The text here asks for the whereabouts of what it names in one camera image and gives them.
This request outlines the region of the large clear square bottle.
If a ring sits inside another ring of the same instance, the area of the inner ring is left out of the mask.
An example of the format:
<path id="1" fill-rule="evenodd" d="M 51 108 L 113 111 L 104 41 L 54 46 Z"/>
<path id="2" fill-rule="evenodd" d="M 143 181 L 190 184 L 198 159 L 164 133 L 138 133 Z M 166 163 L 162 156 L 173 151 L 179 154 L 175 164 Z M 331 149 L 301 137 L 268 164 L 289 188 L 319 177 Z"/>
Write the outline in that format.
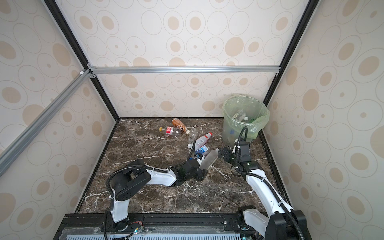
<path id="1" fill-rule="evenodd" d="M 200 169 L 209 170 L 209 168 L 214 164 L 219 155 L 219 149 L 211 150 L 207 156 L 202 159 L 200 163 Z"/>

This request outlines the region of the blue label clear bottle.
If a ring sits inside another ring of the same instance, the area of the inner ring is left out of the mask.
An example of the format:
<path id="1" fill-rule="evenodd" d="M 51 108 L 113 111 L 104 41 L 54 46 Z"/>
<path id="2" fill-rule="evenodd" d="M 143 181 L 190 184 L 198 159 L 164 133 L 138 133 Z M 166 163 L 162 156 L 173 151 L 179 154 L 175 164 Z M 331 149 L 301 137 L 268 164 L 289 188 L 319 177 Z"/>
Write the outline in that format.
<path id="1" fill-rule="evenodd" d="M 206 157 L 210 152 L 210 149 L 206 146 L 200 147 L 198 150 L 195 151 L 195 154 L 199 160 L 202 160 L 204 157 Z"/>

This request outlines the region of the red cap white bottle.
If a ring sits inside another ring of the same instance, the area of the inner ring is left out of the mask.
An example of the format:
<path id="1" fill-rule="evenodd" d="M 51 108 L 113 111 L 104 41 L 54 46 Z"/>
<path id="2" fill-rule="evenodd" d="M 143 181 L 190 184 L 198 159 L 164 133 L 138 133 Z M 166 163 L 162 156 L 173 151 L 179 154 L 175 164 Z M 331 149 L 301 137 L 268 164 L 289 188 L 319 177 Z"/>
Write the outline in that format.
<path id="1" fill-rule="evenodd" d="M 198 150 L 200 147 L 204 146 L 208 139 L 212 136 L 213 134 L 212 133 L 207 133 L 199 138 L 196 139 L 195 141 L 195 150 Z M 189 149 L 192 149 L 193 147 L 193 143 L 192 144 L 188 144 L 188 148 Z"/>

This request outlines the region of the yellow cap red label bottle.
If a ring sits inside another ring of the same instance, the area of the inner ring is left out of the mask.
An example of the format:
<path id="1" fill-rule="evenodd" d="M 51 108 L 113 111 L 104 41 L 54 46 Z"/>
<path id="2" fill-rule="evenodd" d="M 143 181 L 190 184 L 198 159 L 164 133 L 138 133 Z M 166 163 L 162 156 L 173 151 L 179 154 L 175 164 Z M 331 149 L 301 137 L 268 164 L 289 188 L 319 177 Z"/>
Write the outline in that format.
<path id="1" fill-rule="evenodd" d="M 159 132 L 166 134 L 168 136 L 178 136 L 182 133 L 182 131 L 176 127 L 165 127 L 165 128 L 160 127 Z"/>

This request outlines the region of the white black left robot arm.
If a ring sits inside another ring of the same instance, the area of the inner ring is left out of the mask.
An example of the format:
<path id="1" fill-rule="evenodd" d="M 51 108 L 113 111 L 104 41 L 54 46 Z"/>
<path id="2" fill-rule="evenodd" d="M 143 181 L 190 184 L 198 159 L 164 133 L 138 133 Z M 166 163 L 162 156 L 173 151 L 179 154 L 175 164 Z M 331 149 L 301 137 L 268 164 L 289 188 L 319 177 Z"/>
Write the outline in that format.
<path id="1" fill-rule="evenodd" d="M 139 159 L 110 174 L 106 187 L 110 193 L 110 213 L 114 223 L 128 218 L 130 199 L 147 185 L 178 187 L 191 179 L 204 180 L 209 167 L 197 159 L 167 169 L 151 167 Z"/>

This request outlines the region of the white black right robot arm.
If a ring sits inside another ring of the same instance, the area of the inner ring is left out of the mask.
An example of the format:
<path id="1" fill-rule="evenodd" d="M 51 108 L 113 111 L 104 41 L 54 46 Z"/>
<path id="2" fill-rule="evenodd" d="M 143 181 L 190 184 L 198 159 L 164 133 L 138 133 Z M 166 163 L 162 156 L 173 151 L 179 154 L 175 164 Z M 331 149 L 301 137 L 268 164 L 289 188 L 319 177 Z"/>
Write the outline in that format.
<path id="1" fill-rule="evenodd" d="M 266 214 L 245 207 L 239 210 L 241 228 L 253 228 L 265 240 L 307 240 L 307 219 L 302 211 L 294 210 L 268 180 L 261 165 L 251 158 L 250 143 L 240 141 L 233 148 L 219 150 L 219 159 L 232 165 L 252 187 L 263 204 Z"/>

